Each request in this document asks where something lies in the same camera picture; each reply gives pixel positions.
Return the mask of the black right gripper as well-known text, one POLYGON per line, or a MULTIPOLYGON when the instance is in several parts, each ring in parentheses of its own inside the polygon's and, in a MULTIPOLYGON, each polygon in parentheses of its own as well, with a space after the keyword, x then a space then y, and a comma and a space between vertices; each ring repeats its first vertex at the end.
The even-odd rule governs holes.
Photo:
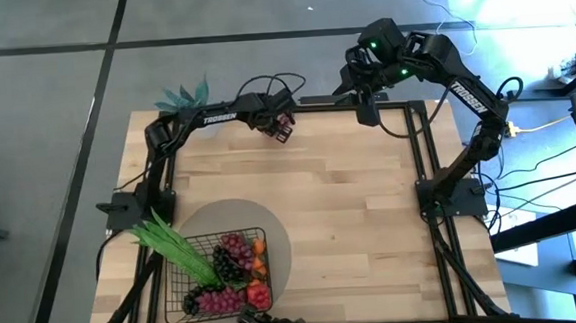
MULTIPOLYGON (((334 95, 352 92, 372 94, 398 83, 397 65, 374 62, 367 50, 360 47, 351 47, 344 54, 345 65, 340 70, 340 83, 334 95)), ((379 126, 381 117, 377 103, 373 98, 369 102, 370 105, 363 101, 358 104, 358 122, 367 127, 379 126)))

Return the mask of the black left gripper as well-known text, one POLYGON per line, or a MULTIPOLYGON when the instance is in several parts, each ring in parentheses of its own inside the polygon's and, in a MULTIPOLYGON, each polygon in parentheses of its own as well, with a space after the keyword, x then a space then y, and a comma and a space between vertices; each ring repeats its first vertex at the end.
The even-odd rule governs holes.
POLYGON ((293 93, 286 89, 275 94, 259 94, 258 98, 263 107, 250 115, 250 127, 266 128, 263 131, 265 135, 285 144, 296 124, 293 117, 296 106, 293 93))

